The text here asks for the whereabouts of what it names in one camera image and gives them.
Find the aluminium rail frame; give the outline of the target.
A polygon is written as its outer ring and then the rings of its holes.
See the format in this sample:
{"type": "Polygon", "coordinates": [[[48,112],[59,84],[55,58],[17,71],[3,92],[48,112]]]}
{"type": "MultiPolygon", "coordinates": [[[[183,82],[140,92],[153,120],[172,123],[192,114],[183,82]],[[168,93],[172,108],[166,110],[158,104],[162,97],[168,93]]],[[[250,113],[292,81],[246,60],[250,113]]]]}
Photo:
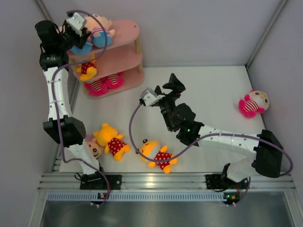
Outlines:
{"type": "MultiPolygon", "coordinates": [[[[54,171],[42,174],[38,190],[75,191],[80,188],[80,181],[76,180],[74,173],[60,173],[57,158],[54,171]]],[[[207,173],[121,173],[121,189],[126,191],[137,190],[190,190],[205,191],[207,173]]],[[[251,177],[250,189],[258,192],[293,191],[296,189],[290,175],[280,178],[267,178],[263,176],[251,177]]]]}

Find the pink owl plush left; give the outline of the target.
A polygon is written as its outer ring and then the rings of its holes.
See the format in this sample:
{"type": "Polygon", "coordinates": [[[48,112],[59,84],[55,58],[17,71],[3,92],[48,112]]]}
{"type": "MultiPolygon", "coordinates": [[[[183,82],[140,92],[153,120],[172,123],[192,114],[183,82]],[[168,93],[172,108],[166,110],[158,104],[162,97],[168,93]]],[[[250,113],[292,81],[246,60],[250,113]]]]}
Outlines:
{"type": "Polygon", "coordinates": [[[88,90],[90,96],[102,96],[108,92],[106,80],[107,78],[100,78],[92,83],[84,83],[84,87],[88,90]]]}

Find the pink owl plush right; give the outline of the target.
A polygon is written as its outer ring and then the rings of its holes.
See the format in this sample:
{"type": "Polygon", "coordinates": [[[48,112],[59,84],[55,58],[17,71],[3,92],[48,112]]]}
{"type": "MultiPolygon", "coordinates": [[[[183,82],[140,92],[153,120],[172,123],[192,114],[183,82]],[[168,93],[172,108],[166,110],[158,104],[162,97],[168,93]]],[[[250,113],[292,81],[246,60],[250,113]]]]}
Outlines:
{"type": "Polygon", "coordinates": [[[123,72],[118,72],[112,75],[107,76],[105,84],[110,89],[116,89],[123,85],[124,79],[122,77],[123,72]]]}

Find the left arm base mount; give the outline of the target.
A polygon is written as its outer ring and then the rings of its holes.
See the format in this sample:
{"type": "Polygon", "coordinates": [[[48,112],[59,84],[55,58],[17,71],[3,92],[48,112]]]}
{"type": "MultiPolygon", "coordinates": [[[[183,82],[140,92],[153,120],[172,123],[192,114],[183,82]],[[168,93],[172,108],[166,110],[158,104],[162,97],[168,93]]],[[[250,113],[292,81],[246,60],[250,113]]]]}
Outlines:
{"type": "MultiPolygon", "coordinates": [[[[80,181],[81,190],[107,190],[105,178],[98,172],[91,175],[80,175],[75,173],[74,177],[80,181]]],[[[120,190],[122,183],[121,175],[106,175],[110,190],[120,190]]]]}

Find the yellow frog plush polka dress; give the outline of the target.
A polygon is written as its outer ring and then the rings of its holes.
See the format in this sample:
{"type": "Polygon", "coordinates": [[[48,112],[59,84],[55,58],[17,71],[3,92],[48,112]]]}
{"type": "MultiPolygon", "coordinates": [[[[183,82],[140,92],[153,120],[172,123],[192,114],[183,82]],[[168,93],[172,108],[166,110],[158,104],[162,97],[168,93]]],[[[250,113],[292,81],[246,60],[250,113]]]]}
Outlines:
{"type": "Polygon", "coordinates": [[[168,152],[168,146],[161,146],[158,141],[155,140],[143,140],[143,145],[140,148],[140,153],[146,156],[149,159],[162,162],[151,162],[144,157],[140,156],[141,160],[148,164],[148,167],[154,168],[158,166],[165,174],[171,172],[171,166],[178,162],[177,158],[174,158],[175,155],[168,152]]]}

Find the pink owl plush on table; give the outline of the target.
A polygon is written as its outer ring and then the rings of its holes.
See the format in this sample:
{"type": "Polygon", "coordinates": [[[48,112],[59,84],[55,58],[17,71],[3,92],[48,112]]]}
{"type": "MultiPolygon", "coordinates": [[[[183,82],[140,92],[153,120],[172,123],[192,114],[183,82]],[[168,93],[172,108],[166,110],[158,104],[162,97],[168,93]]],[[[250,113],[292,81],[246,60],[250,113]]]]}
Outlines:
{"type": "Polygon", "coordinates": [[[239,111],[246,118],[254,118],[257,114],[263,114],[269,106],[269,96],[257,89],[251,90],[238,103],[239,111]]]}

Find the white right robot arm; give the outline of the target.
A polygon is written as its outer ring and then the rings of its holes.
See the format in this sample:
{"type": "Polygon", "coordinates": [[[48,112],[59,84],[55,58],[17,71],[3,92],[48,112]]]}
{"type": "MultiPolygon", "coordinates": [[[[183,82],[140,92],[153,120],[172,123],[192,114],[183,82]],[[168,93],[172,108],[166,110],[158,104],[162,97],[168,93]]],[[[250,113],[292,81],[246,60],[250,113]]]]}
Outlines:
{"type": "Polygon", "coordinates": [[[256,135],[245,135],[212,128],[195,121],[196,114],[187,104],[175,104],[186,88],[174,73],[171,73],[163,88],[171,92],[159,101],[160,111],[167,129],[176,132],[181,143],[187,146],[215,147],[245,157],[224,166],[221,182],[225,187],[231,188],[243,179],[255,175],[280,177],[283,147],[273,132],[262,130],[256,135]]]}

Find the yellow bear polka dot dress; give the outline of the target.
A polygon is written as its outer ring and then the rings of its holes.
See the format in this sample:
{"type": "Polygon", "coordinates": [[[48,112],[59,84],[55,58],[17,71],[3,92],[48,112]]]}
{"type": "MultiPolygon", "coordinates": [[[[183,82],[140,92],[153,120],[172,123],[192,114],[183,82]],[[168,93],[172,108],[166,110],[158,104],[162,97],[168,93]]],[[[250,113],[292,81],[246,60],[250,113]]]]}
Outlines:
{"type": "Polygon", "coordinates": [[[118,134],[116,128],[108,123],[103,123],[99,131],[93,132],[98,145],[104,147],[104,153],[113,156],[115,161],[121,161],[123,154],[130,151],[131,147],[123,142],[124,134],[118,134]]]}

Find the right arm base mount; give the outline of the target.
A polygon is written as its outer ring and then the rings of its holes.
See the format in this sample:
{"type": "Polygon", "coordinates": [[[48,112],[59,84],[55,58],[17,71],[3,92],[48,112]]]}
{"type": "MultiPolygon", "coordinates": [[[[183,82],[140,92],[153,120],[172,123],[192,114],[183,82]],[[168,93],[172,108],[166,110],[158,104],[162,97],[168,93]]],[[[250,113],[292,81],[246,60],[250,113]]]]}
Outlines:
{"type": "Polygon", "coordinates": [[[248,178],[236,183],[228,178],[222,178],[220,174],[205,175],[205,180],[207,189],[215,192],[246,189],[249,183],[248,178]]]}

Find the pink three tier shelf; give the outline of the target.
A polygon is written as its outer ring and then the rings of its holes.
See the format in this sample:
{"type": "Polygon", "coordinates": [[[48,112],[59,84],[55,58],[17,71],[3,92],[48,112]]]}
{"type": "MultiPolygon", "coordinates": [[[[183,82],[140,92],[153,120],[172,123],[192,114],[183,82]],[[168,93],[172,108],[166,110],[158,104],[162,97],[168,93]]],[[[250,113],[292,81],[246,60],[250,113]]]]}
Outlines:
{"type": "Polygon", "coordinates": [[[113,37],[112,44],[95,61],[97,75],[90,80],[80,82],[85,94],[89,97],[99,98],[118,93],[133,88],[144,80],[139,25],[132,20],[122,19],[113,21],[111,28],[116,31],[116,34],[113,37]],[[88,94],[84,83],[92,83],[118,72],[123,72],[124,83],[121,87],[108,88],[108,92],[102,96],[94,97],[88,94]]]}

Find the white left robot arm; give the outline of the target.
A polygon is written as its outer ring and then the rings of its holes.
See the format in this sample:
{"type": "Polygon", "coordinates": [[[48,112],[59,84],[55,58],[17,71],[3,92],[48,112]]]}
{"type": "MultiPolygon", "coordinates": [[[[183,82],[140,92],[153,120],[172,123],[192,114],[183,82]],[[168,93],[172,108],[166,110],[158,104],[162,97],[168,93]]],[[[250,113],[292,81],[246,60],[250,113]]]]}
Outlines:
{"type": "Polygon", "coordinates": [[[49,114],[43,122],[44,131],[61,146],[64,163],[79,162],[91,184],[102,189],[107,177],[101,172],[99,162],[86,143],[86,129],[82,121],[73,117],[68,98],[68,68],[71,66],[67,52],[74,46],[83,47],[90,32],[86,21],[65,20],[62,29],[49,20],[35,25],[41,40],[39,63],[48,88],[49,114]]]}

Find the yellow bear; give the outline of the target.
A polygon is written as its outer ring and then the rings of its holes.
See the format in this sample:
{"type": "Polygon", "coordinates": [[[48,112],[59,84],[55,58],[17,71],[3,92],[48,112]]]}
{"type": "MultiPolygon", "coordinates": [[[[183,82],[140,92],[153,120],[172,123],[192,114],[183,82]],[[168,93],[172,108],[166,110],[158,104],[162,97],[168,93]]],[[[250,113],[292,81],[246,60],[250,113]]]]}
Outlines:
{"type": "Polygon", "coordinates": [[[76,71],[80,74],[80,81],[87,81],[92,79],[97,75],[95,60],[87,63],[82,63],[77,67],[76,71]]]}

